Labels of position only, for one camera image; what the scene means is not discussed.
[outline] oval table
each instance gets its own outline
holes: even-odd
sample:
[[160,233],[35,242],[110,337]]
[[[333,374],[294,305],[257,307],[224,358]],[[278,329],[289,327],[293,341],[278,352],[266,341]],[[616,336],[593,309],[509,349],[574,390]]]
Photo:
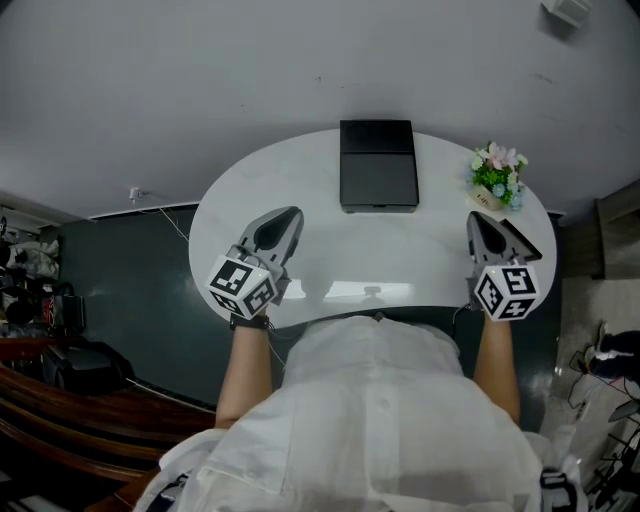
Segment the oval table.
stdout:
[[305,224],[287,263],[292,282],[282,304],[269,307],[275,327],[376,308],[467,303],[472,262],[466,222],[472,210],[508,217],[542,253],[533,263],[541,289],[534,307],[540,305],[553,281],[556,242],[535,194],[525,192],[519,212],[489,212],[467,193],[472,151],[420,133],[413,138],[420,204],[409,214],[342,211],[337,129],[278,142],[231,167],[207,191],[191,226],[191,272],[204,300],[228,319],[229,311],[205,286],[216,258],[252,220],[298,206]]

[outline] wrist strap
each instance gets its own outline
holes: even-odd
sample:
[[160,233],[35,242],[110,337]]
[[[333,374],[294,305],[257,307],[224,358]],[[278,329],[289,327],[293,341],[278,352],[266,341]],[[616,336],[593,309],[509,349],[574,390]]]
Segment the wrist strap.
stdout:
[[236,330],[236,327],[249,327],[250,329],[261,329],[263,331],[269,330],[269,317],[268,316],[254,316],[251,320],[247,320],[238,315],[231,313],[231,319],[229,320],[229,328],[232,331]]

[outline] white shirt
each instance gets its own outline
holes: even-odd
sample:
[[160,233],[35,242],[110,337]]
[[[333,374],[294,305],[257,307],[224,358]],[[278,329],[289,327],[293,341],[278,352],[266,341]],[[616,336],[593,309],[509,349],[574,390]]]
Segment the white shirt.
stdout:
[[136,510],[189,471],[172,511],[540,510],[540,460],[453,341],[386,319],[314,326],[281,389],[160,465]]

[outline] white box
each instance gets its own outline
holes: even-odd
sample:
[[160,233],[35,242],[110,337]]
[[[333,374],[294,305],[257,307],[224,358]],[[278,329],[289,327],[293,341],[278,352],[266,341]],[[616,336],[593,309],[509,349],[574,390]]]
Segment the white box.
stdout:
[[205,283],[215,301],[238,316],[251,319],[278,296],[271,272],[219,256]]
[[496,322],[522,320],[540,296],[535,270],[529,265],[485,267],[474,290]]

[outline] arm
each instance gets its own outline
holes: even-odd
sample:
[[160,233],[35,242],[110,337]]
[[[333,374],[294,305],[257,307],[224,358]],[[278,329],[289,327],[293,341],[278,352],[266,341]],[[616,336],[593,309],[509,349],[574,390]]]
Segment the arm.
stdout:
[[513,365],[509,322],[493,322],[485,314],[473,380],[514,423],[520,420],[520,395]]
[[237,327],[218,399],[216,428],[231,427],[272,392],[267,331]]

